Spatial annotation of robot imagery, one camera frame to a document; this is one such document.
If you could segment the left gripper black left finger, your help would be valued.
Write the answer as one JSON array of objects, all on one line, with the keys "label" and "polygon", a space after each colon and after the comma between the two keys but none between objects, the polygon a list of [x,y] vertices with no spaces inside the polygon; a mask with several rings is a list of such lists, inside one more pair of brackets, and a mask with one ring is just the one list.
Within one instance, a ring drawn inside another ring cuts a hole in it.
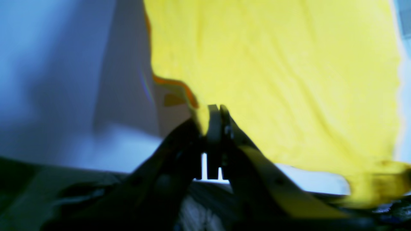
[{"label": "left gripper black left finger", "polygon": [[194,179],[218,179],[221,168],[220,107],[209,105],[209,129],[202,135],[193,119],[173,130],[124,182],[93,205],[67,218],[53,219],[43,231],[173,230],[182,200]]}]

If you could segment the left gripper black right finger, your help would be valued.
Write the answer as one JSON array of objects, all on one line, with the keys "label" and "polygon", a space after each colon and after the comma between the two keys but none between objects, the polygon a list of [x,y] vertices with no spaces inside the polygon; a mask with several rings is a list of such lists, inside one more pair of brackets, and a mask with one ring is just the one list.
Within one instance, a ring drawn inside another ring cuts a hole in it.
[{"label": "left gripper black right finger", "polygon": [[226,106],[222,171],[240,199],[234,231],[374,231],[373,219],[340,211],[298,187],[238,127]]}]

